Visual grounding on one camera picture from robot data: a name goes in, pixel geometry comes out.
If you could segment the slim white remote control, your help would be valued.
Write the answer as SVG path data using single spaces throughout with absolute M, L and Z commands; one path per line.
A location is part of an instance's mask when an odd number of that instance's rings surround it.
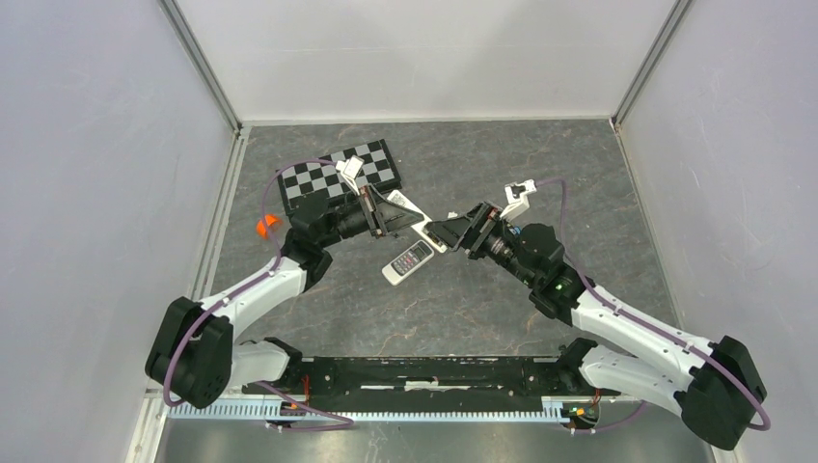
M 412 225 L 411 229 L 415 231 L 432 249 L 441 254 L 445 253 L 449 249 L 445 242 L 433 236 L 426 228 L 432 219 L 411 200 L 409 200 L 403 193 L 401 193 L 399 190 L 394 190 L 387 196 L 387 199 L 399 206 L 419 212 L 423 216 L 423 220 L 420 223 Z

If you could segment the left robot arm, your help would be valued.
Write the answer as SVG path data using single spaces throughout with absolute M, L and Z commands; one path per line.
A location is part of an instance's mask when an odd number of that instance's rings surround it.
M 146 375 L 159 383 L 170 407 L 198 409 L 224 390 L 268 381 L 280 393 L 302 383 L 302 366 L 272 340 L 237 344 L 263 315 L 315 286 L 332 264 L 329 247 L 361 233 L 375 238 L 421 226 L 426 215 L 370 186 L 355 199 L 330 206 L 323 197 L 301 201 L 289 219 L 275 257 L 239 283 L 203 300 L 181 296 L 170 303 L 146 360 Z

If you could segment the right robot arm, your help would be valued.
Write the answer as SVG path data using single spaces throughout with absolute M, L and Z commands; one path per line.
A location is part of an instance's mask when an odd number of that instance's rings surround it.
M 689 334 L 613 297 L 568 261 L 554 228 L 517 228 L 488 203 L 424 228 L 470 259 L 492 259 L 529 289 L 530 301 L 546 317 L 629 353 L 624 358 L 590 342 L 559 364 L 557 379 L 565 391 L 580 394 L 591 386 L 658 405 L 723 450 L 735 449 L 749 429 L 770 428 L 762 407 L 767 391 L 742 342 Z

